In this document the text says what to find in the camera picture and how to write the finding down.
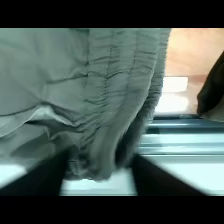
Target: gray fabric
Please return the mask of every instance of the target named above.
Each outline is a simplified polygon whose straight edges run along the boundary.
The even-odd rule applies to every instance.
[[[134,120],[141,113],[152,119],[162,88],[169,31],[1,29],[0,119],[7,117],[14,124],[14,116],[28,114],[4,130],[2,161],[29,167],[71,147],[67,178],[108,178],[118,167],[117,145],[136,126]],[[25,123],[40,105],[50,106],[71,125]],[[145,120],[144,115],[138,130]],[[130,153],[124,153],[126,159],[122,157],[119,164],[129,161],[141,131],[137,133]]]

